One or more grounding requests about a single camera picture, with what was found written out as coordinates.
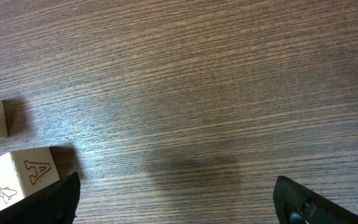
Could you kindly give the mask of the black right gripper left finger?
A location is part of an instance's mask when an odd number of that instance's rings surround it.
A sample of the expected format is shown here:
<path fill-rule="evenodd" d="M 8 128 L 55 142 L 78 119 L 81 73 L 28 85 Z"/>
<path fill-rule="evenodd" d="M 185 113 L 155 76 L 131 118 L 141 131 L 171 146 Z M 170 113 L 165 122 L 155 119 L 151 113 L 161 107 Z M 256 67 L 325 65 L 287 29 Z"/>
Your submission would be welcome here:
<path fill-rule="evenodd" d="M 0 224 L 72 224 L 80 200 L 77 172 L 0 211 Z"/>

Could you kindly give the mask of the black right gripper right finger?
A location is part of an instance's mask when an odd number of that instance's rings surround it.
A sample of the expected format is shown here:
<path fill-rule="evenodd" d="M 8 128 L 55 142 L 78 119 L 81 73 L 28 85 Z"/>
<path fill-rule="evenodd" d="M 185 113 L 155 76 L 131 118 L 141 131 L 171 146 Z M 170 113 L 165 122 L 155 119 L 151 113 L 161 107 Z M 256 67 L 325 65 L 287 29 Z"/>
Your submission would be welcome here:
<path fill-rule="evenodd" d="M 358 224 L 358 215 L 281 175 L 273 191 L 280 224 Z"/>

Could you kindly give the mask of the yellow sided picture block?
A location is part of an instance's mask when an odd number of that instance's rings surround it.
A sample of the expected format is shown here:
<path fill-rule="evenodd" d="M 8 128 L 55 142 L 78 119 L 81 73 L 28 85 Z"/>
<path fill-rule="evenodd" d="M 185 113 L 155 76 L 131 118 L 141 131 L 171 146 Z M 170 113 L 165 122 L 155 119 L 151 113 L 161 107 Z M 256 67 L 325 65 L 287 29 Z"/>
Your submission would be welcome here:
<path fill-rule="evenodd" d="M 60 179 L 47 147 L 0 156 L 0 211 Z"/>

